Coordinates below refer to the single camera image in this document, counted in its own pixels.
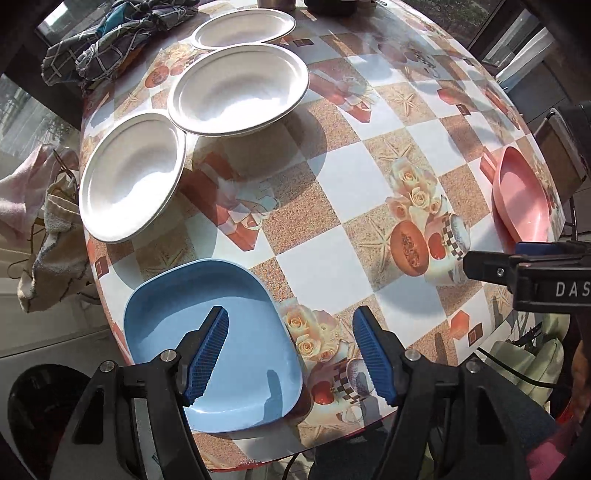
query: blue plastic plate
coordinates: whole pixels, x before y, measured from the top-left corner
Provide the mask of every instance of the blue plastic plate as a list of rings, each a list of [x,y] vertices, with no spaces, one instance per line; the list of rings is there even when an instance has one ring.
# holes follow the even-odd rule
[[[185,408],[189,426],[221,433],[280,419],[300,396],[300,364],[267,290],[239,265],[197,260],[140,285],[124,316],[134,362],[175,348],[214,305],[228,311],[228,337],[205,393]]]

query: pink towel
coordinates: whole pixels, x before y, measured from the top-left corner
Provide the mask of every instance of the pink towel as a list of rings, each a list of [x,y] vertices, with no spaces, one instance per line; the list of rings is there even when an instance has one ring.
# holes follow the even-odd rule
[[[554,435],[528,454],[526,462],[531,480],[548,480],[552,476],[570,450],[576,426],[574,420],[561,425]]]
[[[46,190],[60,169],[54,149],[68,168],[78,169],[78,156],[73,150],[43,144],[14,173],[0,180],[0,235],[15,247],[26,245]]]

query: round table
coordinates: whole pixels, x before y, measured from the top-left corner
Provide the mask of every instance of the round table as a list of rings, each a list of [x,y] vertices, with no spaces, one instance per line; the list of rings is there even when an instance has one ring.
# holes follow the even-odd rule
[[[199,24],[251,2],[205,5],[134,52],[116,81],[100,84],[85,102],[82,166],[114,122],[165,108],[175,77],[204,54],[188,38]],[[296,29],[278,43],[310,69],[298,107],[245,137],[188,135],[177,192],[145,231],[116,245],[87,234],[105,314],[128,362],[125,303],[172,267],[231,260],[275,300],[303,357],[303,393],[288,416],[266,426],[195,433],[212,470],[283,458],[393,412],[356,382],[364,368],[351,324],[359,305],[405,346],[451,365],[503,324],[507,290],[468,280],[459,267],[468,248],[504,246],[483,153],[498,161],[507,146],[519,149],[547,192],[549,241],[564,223],[525,122],[440,27],[390,0],[339,20],[318,18],[298,0],[294,16]]]

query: chair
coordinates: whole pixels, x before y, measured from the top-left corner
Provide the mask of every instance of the chair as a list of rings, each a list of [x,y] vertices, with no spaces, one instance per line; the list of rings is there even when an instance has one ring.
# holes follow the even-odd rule
[[[562,203],[569,201],[571,239],[577,240],[574,193],[591,176],[591,102],[550,110],[534,134]]]

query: paper plate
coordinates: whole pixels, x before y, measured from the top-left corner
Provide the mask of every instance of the paper plate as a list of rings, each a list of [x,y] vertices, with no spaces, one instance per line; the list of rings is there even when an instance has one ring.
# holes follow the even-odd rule
[[[177,79],[168,114],[197,135],[244,135],[293,110],[309,81],[306,64],[285,48],[264,43],[226,47],[202,57]]]
[[[217,50],[239,43],[266,43],[293,32],[296,20],[285,12],[250,8],[228,12],[195,30],[191,43],[201,50]]]
[[[100,141],[80,181],[80,215],[97,240],[117,243],[164,209],[183,171],[186,135],[164,110],[127,117]]]

